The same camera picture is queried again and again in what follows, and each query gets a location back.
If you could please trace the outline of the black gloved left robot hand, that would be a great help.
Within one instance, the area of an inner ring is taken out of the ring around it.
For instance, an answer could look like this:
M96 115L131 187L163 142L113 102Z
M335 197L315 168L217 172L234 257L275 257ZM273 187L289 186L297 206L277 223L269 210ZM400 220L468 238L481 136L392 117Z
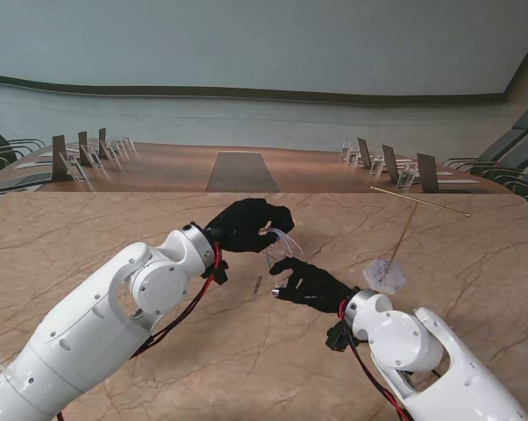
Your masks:
M260 232L268 225L284 233L295 227L287 207L273 205L264 198L246 198L225 208L203 230L222 250L259 253L277 240L274 232Z

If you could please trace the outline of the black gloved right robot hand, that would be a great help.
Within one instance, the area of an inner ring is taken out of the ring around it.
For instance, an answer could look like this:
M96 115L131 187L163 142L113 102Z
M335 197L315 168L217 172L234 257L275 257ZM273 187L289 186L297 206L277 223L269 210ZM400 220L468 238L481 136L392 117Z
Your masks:
M290 271L287 283L278 289L279 300L309 306L323 313L338 314L352 289L322 268L294 257L277 261L270 269L271 275Z

